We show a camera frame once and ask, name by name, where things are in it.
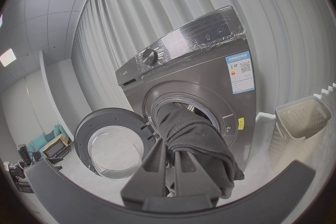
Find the plastic wrap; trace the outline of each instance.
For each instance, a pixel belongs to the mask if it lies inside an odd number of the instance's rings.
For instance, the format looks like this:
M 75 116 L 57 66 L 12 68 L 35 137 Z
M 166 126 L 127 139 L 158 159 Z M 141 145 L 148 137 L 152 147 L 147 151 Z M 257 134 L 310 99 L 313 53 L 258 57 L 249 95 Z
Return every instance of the plastic wrap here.
M 184 60 L 184 55 L 201 53 L 238 38 L 245 39 L 245 32 L 232 6 L 207 13 L 166 34 L 135 56 L 140 74 L 172 60 Z M 146 49 L 156 53 L 151 65 L 144 63 Z

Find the energy label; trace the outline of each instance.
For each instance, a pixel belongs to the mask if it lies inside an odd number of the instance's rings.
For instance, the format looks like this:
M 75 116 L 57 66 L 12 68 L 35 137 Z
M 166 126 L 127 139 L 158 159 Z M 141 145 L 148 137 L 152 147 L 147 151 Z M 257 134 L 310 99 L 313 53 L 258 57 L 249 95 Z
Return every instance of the energy label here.
M 254 79 L 249 51 L 226 57 L 233 94 L 253 91 Z

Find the control knob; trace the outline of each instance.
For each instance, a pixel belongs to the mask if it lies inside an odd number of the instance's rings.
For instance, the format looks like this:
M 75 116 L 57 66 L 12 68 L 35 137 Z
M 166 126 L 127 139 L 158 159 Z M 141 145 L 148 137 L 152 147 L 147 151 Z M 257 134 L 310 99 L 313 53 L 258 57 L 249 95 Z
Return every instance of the control knob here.
M 145 65 L 152 65 L 155 63 L 158 59 L 158 54 L 156 53 L 155 50 L 152 49 L 146 49 L 143 54 L 142 54 L 142 62 Z

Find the yellow warning sticker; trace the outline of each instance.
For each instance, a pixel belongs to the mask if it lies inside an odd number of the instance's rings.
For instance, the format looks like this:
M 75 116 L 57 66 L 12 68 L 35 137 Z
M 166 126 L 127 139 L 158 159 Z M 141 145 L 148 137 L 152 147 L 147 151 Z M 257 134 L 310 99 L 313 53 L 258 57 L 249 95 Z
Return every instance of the yellow warning sticker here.
M 242 129 L 244 129 L 244 118 L 243 117 L 241 117 L 241 118 L 239 118 L 238 119 L 238 129 L 239 130 L 242 130 Z

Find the white curtain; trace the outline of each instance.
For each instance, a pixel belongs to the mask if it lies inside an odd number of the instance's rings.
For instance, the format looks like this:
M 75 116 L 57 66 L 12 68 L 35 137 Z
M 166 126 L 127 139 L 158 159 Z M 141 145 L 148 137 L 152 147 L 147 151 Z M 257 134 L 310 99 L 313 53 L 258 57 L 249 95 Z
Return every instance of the white curtain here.
M 115 71 L 166 33 L 227 5 L 246 30 L 259 111 L 274 113 L 335 81 L 335 21 L 326 0 L 88 0 L 72 62 L 91 109 L 131 109 Z

